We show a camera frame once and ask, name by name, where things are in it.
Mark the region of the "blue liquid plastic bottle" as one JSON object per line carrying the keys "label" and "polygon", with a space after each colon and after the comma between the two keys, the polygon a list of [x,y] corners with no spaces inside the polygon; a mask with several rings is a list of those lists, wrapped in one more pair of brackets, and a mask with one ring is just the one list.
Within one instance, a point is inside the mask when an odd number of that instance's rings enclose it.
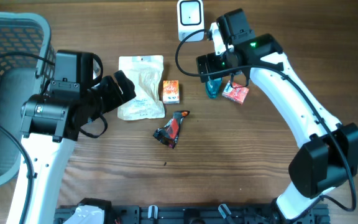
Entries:
{"label": "blue liquid plastic bottle", "polygon": [[205,83],[205,89],[206,89],[206,94],[209,98],[215,99],[218,96],[219,89],[221,87],[222,82],[223,82],[222,78],[216,78],[216,79],[208,78],[208,81]]}

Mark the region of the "white plastic pouch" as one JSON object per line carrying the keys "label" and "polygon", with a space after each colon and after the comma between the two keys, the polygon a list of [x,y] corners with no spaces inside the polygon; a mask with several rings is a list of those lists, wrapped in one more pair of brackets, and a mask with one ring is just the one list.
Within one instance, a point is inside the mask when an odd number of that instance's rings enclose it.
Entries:
{"label": "white plastic pouch", "polygon": [[165,117],[158,89],[163,73],[163,56],[121,56],[119,69],[134,84],[136,97],[117,109],[124,121]]}

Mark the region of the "red white small box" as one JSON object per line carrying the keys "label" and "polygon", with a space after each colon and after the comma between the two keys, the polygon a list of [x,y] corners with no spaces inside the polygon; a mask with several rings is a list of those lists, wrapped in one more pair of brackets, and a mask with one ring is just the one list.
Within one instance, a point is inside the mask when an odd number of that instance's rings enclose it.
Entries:
{"label": "red white small box", "polygon": [[242,105],[248,92],[249,89],[247,87],[241,87],[235,82],[228,82],[224,87],[222,96]]}

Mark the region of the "orange snack packet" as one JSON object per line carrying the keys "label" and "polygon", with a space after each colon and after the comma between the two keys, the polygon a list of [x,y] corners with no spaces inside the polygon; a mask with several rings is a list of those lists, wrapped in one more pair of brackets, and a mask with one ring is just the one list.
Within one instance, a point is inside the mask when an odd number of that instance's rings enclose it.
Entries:
{"label": "orange snack packet", "polygon": [[180,102],[180,91],[178,80],[163,81],[163,103],[177,104]]}

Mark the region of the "red dark small package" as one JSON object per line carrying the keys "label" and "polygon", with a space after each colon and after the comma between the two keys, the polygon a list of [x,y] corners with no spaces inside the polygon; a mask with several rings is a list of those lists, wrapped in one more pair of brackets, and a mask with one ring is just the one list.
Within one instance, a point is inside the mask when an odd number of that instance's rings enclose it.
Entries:
{"label": "red dark small package", "polygon": [[164,127],[155,130],[153,137],[160,143],[174,149],[178,142],[181,123],[189,114],[190,111],[188,110],[175,111],[172,119]]}

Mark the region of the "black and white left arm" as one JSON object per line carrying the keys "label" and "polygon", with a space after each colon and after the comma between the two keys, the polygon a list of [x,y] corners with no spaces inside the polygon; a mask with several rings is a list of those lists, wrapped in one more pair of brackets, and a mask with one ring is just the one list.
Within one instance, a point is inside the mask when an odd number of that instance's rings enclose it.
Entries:
{"label": "black and white left arm", "polygon": [[135,98],[135,85],[119,70],[104,76],[94,53],[59,50],[46,90],[21,109],[24,150],[8,223],[52,223],[60,186],[83,125]]}

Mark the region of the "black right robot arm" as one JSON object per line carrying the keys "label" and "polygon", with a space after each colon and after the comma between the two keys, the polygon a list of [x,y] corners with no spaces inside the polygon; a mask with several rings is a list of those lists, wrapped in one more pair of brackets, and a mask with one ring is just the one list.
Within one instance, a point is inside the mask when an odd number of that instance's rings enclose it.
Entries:
{"label": "black right robot arm", "polygon": [[243,73],[271,100],[294,135],[298,152],[288,167],[290,185],[274,201],[278,220],[291,223],[336,187],[354,188],[358,127],[344,125],[312,95],[270,34],[256,36],[242,9],[217,18],[209,30],[215,51],[197,59],[203,82]]}

